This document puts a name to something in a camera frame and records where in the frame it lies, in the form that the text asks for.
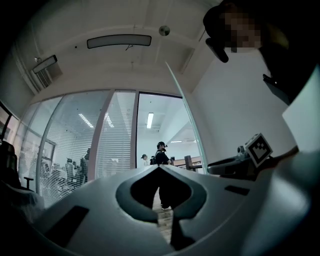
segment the wooden floor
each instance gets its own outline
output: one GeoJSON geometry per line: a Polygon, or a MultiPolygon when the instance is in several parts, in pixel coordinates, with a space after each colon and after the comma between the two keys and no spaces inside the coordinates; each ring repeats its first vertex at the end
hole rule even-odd
{"type": "Polygon", "coordinates": [[[164,239],[170,243],[171,239],[171,230],[172,230],[172,221],[174,212],[172,209],[170,210],[162,210],[161,209],[161,201],[159,197],[159,188],[155,193],[153,199],[152,210],[154,210],[158,214],[158,228],[163,235],[164,239]]]}

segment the shoe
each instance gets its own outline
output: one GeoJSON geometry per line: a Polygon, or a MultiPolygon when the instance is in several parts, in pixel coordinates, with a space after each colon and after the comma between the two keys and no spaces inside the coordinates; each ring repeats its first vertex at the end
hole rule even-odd
{"type": "Polygon", "coordinates": [[[171,206],[168,206],[167,208],[165,208],[165,206],[162,206],[162,204],[161,204],[161,209],[162,210],[171,210],[172,208],[171,208],[171,206]]]}

